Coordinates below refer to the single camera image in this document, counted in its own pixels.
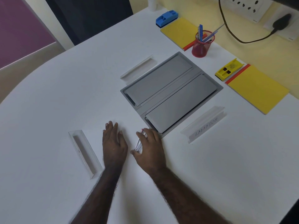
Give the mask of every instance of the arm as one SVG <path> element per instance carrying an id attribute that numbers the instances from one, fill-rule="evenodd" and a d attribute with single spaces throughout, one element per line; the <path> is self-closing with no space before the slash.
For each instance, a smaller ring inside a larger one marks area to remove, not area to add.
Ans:
<path id="1" fill-rule="evenodd" d="M 114 190 L 128 153 L 128 145 L 118 124 L 106 124 L 103 131 L 103 158 L 105 170 L 71 224 L 105 224 L 108 220 Z"/>
<path id="2" fill-rule="evenodd" d="M 228 222 L 203 202 L 170 169 L 162 141 L 156 131 L 144 129 L 147 138 L 136 132 L 142 143 L 142 154 L 132 150 L 138 165 L 149 174 L 180 224 L 227 224 Z"/>

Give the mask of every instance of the clear plastic pen tray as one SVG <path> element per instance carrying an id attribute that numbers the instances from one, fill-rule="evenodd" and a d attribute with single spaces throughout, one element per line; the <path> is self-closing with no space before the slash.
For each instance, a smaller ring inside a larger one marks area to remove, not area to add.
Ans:
<path id="1" fill-rule="evenodd" d="M 226 116 L 224 109 L 224 107 L 214 106 L 183 129 L 181 134 L 187 136 L 190 144 Z"/>

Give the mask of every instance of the blue whiteboard duster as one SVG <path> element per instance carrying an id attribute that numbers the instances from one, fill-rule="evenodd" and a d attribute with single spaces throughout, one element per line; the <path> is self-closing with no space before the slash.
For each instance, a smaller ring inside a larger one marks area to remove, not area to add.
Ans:
<path id="1" fill-rule="evenodd" d="M 164 27 L 165 25 L 169 24 L 170 22 L 176 20 L 178 18 L 178 13 L 174 10 L 168 11 L 163 15 L 159 16 L 156 19 L 156 25 L 159 28 Z"/>

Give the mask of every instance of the red mesh pen holder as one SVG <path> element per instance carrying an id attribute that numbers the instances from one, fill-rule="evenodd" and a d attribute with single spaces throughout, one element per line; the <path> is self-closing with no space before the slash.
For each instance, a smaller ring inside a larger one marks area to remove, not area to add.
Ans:
<path id="1" fill-rule="evenodd" d="M 206 31 L 206 30 L 204 30 L 203 33 L 207 34 L 207 37 L 212 34 L 211 31 Z M 215 36 L 211 37 L 211 39 L 209 39 L 209 40 L 211 40 L 211 41 L 204 43 L 204 42 L 201 42 L 200 40 L 198 40 L 195 36 L 195 43 L 193 45 L 192 55 L 195 57 L 198 57 L 198 58 L 205 57 L 207 55 L 207 52 L 208 52 L 212 42 L 215 40 Z"/>

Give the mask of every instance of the white table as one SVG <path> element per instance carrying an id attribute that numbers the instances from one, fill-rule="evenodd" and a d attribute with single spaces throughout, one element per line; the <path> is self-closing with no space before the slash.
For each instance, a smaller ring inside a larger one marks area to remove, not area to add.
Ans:
<path id="1" fill-rule="evenodd" d="M 82 129 L 103 164 L 102 130 L 118 121 L 129 147 L 145 126 L 120 93 L 120 76 L 150 55 L 180 49 L 147 9 L 47 62 L 0 105 L 0 223 L 67 223 L 97 180 L 75 152 Z M 164 139 L 168 165 L 234 223 L 279 223 L 299 197 L 299 101 L 287 95 L 263 115 L 214 74 L 235 58 L 213 43 L 207 57 L 184 54 L 224 89 Z M 213 106 L 228 113 L 187 143 L 180 131 Z M 158 189 L 129 154 L 108 223 L 176 223 Z"/>

